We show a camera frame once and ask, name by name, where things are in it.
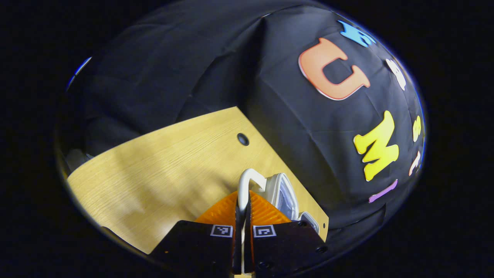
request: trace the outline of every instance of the wrinkled fabric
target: wrinkled fabric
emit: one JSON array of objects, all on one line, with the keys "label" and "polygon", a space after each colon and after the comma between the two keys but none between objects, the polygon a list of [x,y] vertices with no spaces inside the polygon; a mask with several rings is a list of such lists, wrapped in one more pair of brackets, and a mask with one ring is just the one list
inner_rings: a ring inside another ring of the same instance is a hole
[{"label": "wrinkled fabric", "polygon": [[[377,39],[363,47],[341,35],[338,20],[355,25],[317,2],[215,3],[158,9],[93,56],[71,89],[80,93],[85,152],[238,106],[327,213],[335,257],[349,251],[396,212],[416,181],[408,173],[424,141],[412,140],[413,122],[423,118],[413,81],[405,74],[403,91],[385,63],[396,58]],[[324,68],[328,80],[343,81],[357,65],[371,86],[341,101],[317,92],[298,57],[319,38],[348,56]],[[397,144],[400,155],[366,182],[353,138],[376,127],[385,110],[395,123],[387,145]],[[394,190],[369,203],[395,179]]]}]

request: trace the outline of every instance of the metal screw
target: metal screw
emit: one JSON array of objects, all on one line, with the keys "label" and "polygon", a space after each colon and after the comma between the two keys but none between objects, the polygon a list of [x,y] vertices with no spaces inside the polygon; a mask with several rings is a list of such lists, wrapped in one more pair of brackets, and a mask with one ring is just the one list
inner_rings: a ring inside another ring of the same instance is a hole
[{"label": "metal screw", "polygon": [[320,247],[317,247],[316,253],[325,253],[327,250],[328,250],[327,246],[320,246]]},{"label": "metal screw", "polygon": [[268,269],[271,267],[271,264],[270,263],[267,263],[267,262],[260,262],[259,263],[259,268],[260,269]]}]

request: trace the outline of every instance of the wooden tabletop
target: wooden tabletop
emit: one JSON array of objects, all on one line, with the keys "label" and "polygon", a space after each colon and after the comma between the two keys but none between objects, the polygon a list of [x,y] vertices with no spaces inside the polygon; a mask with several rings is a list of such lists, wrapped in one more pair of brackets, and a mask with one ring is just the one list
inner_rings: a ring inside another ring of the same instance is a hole
[{"label": "wooden tabletop", "polygon": [[247,168],[265,177],[285,173],[299,211],[314,217],[326,240],[327,215],[237,107],[125,142],[81,165],[68,182],[99,225],[149,254],[177,221],[194,221],[237,190]]}]

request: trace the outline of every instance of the yellow letter m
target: yellow letter m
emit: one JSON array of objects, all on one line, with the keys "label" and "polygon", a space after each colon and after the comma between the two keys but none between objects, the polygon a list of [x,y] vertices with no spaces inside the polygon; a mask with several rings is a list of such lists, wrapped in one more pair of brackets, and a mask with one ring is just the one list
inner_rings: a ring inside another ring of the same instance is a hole
[{"label": "yellow letter m", "polygon": [[355,144],[359,154],[364,154],[367,151],[367,147],[374,143],[362,159],[362,162],[377,160],[374,163],[368,163],[364,167],[366,181],[372,180],[377,173],[398,159],[398,145],[386,146],[394,130],[393,116],[386,110],[384,112],[384,120],[377,127],[364,136],[356,135],[353,138],[353,144]]}]

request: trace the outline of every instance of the orange soft finger pad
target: orange soft finger pad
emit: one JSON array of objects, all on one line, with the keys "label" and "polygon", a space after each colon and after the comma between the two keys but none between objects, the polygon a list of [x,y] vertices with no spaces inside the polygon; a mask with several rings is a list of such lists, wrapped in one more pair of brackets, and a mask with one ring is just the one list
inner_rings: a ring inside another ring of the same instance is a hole
[{"label": "orange soft finger pad", "polygon": [[291,222],[281,211],[266,199],[250,191],[251,225],[274,225]]},{"label": "orange soft finger pad", "polygon": [[226,225],[235,228],[235,207],[237,191],[221,199],[204,212],[195,222],[213,225]]},{"label": "orange soft finger pad", "polygon": [[[273,206],[266,199],[250,192],[251,225],[274,225],[289,223],[290,219]],[[235,227],[235,207],[237,206],[237,194],[232,194],[221,199],[219,202],[204,212],[196,222],[204,224],[230,225]]]}]

